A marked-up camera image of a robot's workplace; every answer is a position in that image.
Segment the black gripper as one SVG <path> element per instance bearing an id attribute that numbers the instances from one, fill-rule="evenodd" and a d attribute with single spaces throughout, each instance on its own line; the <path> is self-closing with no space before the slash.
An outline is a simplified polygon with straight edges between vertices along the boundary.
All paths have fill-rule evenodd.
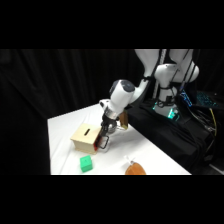
<path id="1" fill-rule="evenodd" d="M 103 137 L 106 136 L 106 133 L 110 132 L 110 128 L 114 128 L 117 126 L 117 120 L 110 119 L 106 115 L 102 116 L 102 122 L 101 122 L 101 129 L 99 132 L 99 139 L 101 140 Z"/>

